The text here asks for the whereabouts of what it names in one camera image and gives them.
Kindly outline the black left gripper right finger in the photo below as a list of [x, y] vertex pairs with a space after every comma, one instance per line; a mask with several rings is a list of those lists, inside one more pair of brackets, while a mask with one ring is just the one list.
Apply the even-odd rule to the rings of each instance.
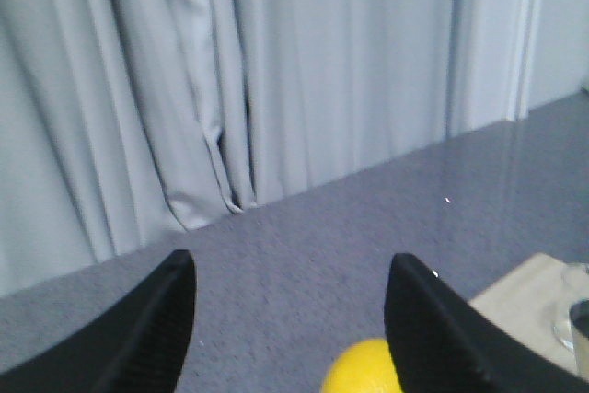
[[411, 253], [390, 262], [388, 349], [405, 392], [585, 392], [571, 374], [492, 324]]

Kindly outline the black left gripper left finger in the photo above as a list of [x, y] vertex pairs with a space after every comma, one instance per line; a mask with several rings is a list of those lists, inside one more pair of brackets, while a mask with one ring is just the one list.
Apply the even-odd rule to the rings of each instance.
[[4, 392], [173, 392], [195, 316], [196, 266], [171, 252], [130, 293], [47, 351], [4, 372]]

